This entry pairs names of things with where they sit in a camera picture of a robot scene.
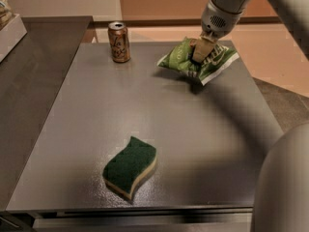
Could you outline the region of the green jalapeno chip bag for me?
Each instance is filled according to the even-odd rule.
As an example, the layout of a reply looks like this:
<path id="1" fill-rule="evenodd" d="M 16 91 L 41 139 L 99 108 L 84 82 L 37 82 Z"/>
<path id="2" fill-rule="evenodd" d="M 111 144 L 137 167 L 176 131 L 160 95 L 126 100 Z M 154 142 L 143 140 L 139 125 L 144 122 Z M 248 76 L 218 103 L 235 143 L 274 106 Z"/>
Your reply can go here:
<path id="1" fill-rule="evenodd" d="M 184 38 L 180 44 L 163 56 L 157 65 L 181 73 L 205 86 L 239 58 L 239 54 L 234 49 L 217 43 L 202 63 L 196 63 L 192 60 L 195 47 L 189 46 L 189 39 L 194 38 Z"/>

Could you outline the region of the green yellow sponge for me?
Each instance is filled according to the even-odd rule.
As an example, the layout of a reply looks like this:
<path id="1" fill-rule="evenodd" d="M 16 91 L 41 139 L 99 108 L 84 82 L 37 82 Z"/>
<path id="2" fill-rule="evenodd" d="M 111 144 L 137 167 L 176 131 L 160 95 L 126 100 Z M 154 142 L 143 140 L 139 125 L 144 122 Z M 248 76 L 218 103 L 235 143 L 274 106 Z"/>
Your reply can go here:
<path id="1" fill-rule="evenodd" d="M 104 167 L 105 184 L 131 200 L 137 186 L 155 168 L 156 148 L 132 136 L 125 148 Z"/>

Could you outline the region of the white box with items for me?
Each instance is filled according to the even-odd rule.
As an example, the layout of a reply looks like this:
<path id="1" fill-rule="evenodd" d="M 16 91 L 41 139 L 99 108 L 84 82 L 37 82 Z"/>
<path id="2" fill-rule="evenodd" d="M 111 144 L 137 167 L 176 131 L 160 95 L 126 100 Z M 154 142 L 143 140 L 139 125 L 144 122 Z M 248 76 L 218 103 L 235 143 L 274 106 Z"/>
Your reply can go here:
<path id="1" fill-rule="evenodd" d="M 0 0 L 0 62 L 27 34 L 20 14 L 16 14 L 8 0 Z"/>

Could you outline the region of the dark side counter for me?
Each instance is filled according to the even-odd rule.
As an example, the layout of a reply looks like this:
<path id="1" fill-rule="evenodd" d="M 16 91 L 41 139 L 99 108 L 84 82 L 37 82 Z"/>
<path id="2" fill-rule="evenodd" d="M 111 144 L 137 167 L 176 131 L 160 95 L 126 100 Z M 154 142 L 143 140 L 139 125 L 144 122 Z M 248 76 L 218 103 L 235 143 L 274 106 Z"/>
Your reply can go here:
<path id="1" fill-rule="evenodd" d="M 0 212 L 60 90 L 90 16 L 26 17 L 27 34 L 0 64 Z"/>

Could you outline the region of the orange soda can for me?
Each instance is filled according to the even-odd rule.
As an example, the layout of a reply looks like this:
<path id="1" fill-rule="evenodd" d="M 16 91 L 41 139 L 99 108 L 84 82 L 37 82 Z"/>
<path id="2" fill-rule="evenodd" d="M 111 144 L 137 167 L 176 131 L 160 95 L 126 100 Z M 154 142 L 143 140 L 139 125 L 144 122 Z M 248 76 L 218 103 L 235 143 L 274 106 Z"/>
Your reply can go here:
<path id="1" fill-rule="evenodd" d="M 117 63 L 125 63 L 130 59 L 128 31 L 121 21 L 108 24 L 108 38 L 112 59 Z"/>

